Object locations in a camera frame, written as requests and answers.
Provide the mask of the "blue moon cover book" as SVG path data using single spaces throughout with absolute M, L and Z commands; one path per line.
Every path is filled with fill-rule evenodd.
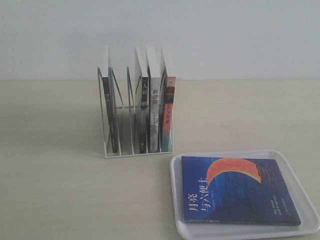
M 182 156 L 181 180 L 184 222 L 301 224 L 274 159 Z

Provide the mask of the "black spine book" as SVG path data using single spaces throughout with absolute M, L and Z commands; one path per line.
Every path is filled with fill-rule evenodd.
M 148 72 L 140 46 L 135 46 L 135 119 L 139 140 L 139 153 L 147 151 Z

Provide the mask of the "red teal spine book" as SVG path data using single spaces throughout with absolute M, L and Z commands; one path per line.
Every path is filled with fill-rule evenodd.
M 170 55 L 165 46 L 161 47 L 161 73 L 162 73 L 162 125 L 161 125 L 161 151 L 170 150 L 170 133 L 173 119 L 173 106 L 176 86 L 176 74 Z

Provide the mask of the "grey spine book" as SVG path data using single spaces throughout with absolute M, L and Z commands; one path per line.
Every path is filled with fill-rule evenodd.
M 156 51 L 153 44 L 146 45 L 146 60 L 149 83 L 148 150 L 150 153 L 156 153 L 159 151 L 159 107 L 161 76 Z

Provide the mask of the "dark maroon spine book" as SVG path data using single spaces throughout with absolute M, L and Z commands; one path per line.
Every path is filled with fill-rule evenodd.
M 119 144 L 118 144 L 117 123 L 116 123 L 115 109 L 114 109 L 112 77 L 110 72 L 111 63 L 110 63 L 109 53 L 110 53 L 110 46 L 107 44 L 103 48 L 101 76 L 102 76 L 102 84 L 103 84 L 112 152 L 118 153 Z

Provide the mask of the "white square tray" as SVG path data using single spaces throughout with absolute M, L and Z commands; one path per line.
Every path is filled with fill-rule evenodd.
M 301 224 L 299 226 L 289 226 L 185 222 L 183 220 L 181 170 L 181 159 L 183 156 L 276 160 L 300 217 Z M 174 156 L 170 161 L 170 177 L 176 228 L 180 236 L 186 240 L 257 240 L 280 238 L 313 234 L 320 228 L 320 217 L 308 195 L 305 193 L 286 158 L 275 150 L 259 149 L 181 153 Z

